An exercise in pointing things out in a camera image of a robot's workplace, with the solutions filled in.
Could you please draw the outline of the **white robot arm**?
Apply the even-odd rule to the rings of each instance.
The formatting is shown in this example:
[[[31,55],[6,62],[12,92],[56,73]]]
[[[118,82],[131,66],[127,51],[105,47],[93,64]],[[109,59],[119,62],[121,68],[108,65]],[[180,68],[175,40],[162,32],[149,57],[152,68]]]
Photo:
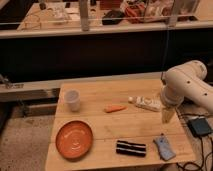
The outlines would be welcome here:
[[[199,60],[174,66],[165,72],[165,85],[160,92],[162,122],[169,123],[185,98],[213,113],[213,86],[204,82],[207,68]]]

